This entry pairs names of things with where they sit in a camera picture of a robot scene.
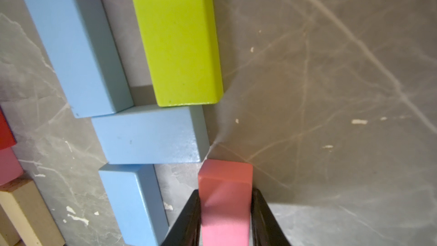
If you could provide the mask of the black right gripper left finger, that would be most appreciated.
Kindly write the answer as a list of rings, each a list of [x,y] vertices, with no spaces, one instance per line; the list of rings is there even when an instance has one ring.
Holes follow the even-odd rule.
[[[199,190],[194,190],[161,246],[198,246],[201,230]]]

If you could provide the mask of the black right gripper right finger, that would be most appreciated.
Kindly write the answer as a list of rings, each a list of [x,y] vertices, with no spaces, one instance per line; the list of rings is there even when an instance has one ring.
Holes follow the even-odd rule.
[[[259,189],[252,190],[252,233],[254,246],[291,246]]]

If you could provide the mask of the pink block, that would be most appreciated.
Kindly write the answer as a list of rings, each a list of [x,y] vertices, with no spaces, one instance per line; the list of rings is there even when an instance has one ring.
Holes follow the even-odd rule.
[[[21,167],[12,148],[1,150],[0,155],[0,185],[9,183],[10,181],[23,175],[24,170]]]
[[[207,159],[198,174],[204,246],[248,246],[253,166]]]

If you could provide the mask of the light blue short block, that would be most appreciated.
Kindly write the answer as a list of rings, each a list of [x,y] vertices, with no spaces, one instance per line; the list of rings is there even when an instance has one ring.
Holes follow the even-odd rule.
[[[99,175],[124,242],[159,246],[169,224],[153,165],[111,165]]]

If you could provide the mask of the natural wood block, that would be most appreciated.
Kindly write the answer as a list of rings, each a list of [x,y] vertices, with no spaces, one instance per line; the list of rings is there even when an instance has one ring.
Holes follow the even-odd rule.
[[[1,208],[1,245],[14,246],[21,241],[20,235],[16,231],[12,222]]]
[[[1,207],[25,245],[66,244],[33,180],[17,178],[2,185]]]

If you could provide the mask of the red block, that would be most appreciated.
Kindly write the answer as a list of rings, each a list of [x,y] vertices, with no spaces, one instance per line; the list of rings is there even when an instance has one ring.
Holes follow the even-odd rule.
[[[2,110],[0,116],[0,133],[1,150],[11,148],[17,143]]]

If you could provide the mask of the green block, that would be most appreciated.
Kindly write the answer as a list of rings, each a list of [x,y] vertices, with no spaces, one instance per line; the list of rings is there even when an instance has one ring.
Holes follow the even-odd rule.
[[[213,0],[133,0],[157,103],[216,104],[224,94]]]

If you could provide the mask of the light blue long block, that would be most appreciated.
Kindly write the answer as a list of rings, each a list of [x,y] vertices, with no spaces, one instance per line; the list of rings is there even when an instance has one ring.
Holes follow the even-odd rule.
[[[24,0],[76,118],[133,107],[101,0]]]

